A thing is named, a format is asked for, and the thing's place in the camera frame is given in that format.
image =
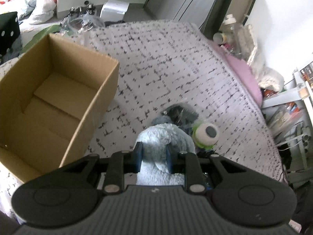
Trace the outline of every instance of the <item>white cable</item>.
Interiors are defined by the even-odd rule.
[[[296,137],[293,137],[293,138],[291,138],[291,139],[289,139],[289,140],[286,140],[286,141],[284,141],[284,142],[278,143],[278,144],[275,145],[275,147],[279,147],[279,146],[281,146],[281,145],[284,145],[284,144],[286,144],[286,143],[288,143],[288,142],[290,142],[290,141],[293,141],[293,140],[295,140],[295,139],[298,139],[298,138],[300,138],[300,137],[303,137],[304,135],[305,135],[305,134],[303,133],[303,134],[301,134],[301,135],[299,135],[299,136],[296,136]]]
[[[287,149],[289,149],[289,148],[291,148],[291,147],[287,147],[287,148],[285,148],[285,149],[279,149],[278,151],[284,151],[284,150],[287,150]]]

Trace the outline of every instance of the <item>cardboard box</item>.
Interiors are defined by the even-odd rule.
[[[0,81],[0,162],[25,183],[83,157],[118,70],[62,37],[40,40]]]

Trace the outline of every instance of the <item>baseboard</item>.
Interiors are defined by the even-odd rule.
[[[143,3],[130,3],[128,8],[132,9],[141,9],[143,8]],[[96,5],[97,15],[100,16],[100,11],[103,7],[103,4]],[[69,14],[69,10],[66,11],[58,11],[57,10],[57,18],[63,19]]]

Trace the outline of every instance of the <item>fluffy fabric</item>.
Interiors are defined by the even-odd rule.
[[[151,126],[141,132],[136,140],[143,143],[144,153],[138,185],[184,185],[182,174],[169,174],[166,166],[166,145],[171,144],[172,151],[195,153],[192,138],[173,124]]]

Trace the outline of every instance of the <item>green fabric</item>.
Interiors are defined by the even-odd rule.
[[[28,51],[33,45],[35,45],[39,40],[45,37],[47,34],[54,33],[60,31],[60,25],[52,25],[43,30],[39,33],[35,34],[34,37],[30,42],[28,42],[25,47],[22,49],[22,53]]]

